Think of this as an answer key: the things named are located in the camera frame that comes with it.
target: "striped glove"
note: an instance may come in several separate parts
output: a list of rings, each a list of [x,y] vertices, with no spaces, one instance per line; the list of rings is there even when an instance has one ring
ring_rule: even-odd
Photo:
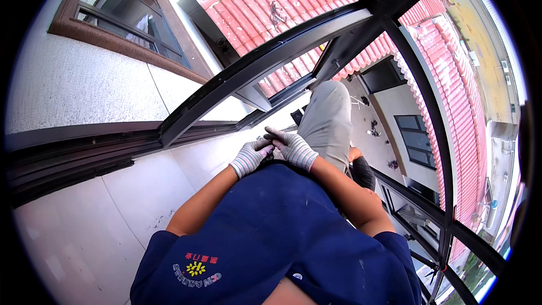
[[[290,164],[309,172],[318,156],[318,152],[313,151],[305,139],[299,134],[286,133],[272,127],[266,127],[266,131],[268,134],[263,137],[273,140],[273,145],[282,152],[282,155]]]
[[[273,152],[275,146],[269,140],[258,140],[246,143],[241,147],[237,157],[229,164],[235,170],[239,179],[253,172],[267,155]]]

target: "knee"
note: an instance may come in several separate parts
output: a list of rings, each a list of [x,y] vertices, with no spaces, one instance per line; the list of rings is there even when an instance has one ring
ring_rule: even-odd
[[[348,89],[346,88],[346,86],[343,83],[337,82],[335,80],[328,80],[327,82],[323,82],[316,88],[315,92],[324,92],[324,95],[326,96],[333,93],[333,95],[337,95],[340,97],[349,97]]]

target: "white wall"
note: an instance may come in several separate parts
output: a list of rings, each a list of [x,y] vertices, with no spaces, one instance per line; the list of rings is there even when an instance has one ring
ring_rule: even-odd
[[[145,62],[47,33],[62,0],[47,0],[19,50],[5,133],[93,123],[161,121],[201,85]],[[240,120],[228,98],[205,119]]]
[[[406,170],[406,175],[419,182],[420,184],[429,187],[433,191],[438,191],[437,174],[434,170],[426,168],[422,165],[411,162],[408,156],[407,148],[404,144],[403,137],[399,131],[399,126],[395,121],[394,116],[399,115],[420,115],[418,104],[410,91],[410,86],[407,84],[394,87],[385,91],[374,94],[382,112],[390,126],[391,135],[395,139],[401,158],[397,161],[403,161]]]

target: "navy blue t-shirt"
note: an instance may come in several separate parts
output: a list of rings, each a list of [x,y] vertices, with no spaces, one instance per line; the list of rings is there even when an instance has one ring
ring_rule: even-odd
[[[285,165],[238,181],[197,234],[153,234],[130,291],[137,304],[261,304],[287,276],[317,304],[420,304],[405,238],[369,237]]]

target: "yellow sun logo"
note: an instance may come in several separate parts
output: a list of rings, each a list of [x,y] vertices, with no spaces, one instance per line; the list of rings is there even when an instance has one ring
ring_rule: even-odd
[[[202,266],[201,262],[190,263],[186,266],[186,272],[190,273],[190,276],[196,276],[205,272],[205,265]]]

